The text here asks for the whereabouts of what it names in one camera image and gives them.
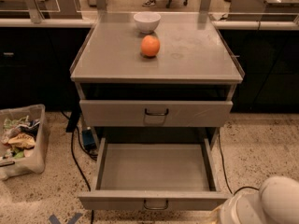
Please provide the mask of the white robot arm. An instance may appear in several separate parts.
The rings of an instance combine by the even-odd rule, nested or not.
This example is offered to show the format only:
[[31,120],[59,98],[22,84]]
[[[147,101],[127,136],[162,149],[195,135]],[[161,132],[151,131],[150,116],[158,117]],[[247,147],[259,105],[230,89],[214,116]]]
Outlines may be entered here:
[[299,224],[299,182],[285,176],[267,178],[255,193],[228,199],[217,224]]

